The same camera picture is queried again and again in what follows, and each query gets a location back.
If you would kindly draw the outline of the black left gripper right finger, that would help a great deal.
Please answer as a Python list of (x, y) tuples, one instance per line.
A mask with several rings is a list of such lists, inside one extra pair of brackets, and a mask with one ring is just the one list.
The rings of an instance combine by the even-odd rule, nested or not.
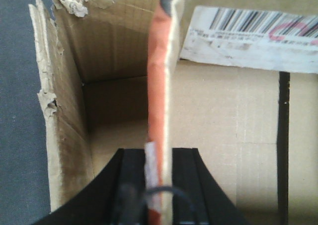
[(190, 198), (200, 225), (248, 224), (213, 178), (198, 149), (172, 149), (172, 184)]

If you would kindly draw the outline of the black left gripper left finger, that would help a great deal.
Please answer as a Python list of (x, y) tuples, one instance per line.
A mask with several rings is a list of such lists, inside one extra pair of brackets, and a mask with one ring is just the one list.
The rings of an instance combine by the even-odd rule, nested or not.
[(118, 149), (102, 171), (76, 196), (37, 225), (145, 225), (145, 153)]

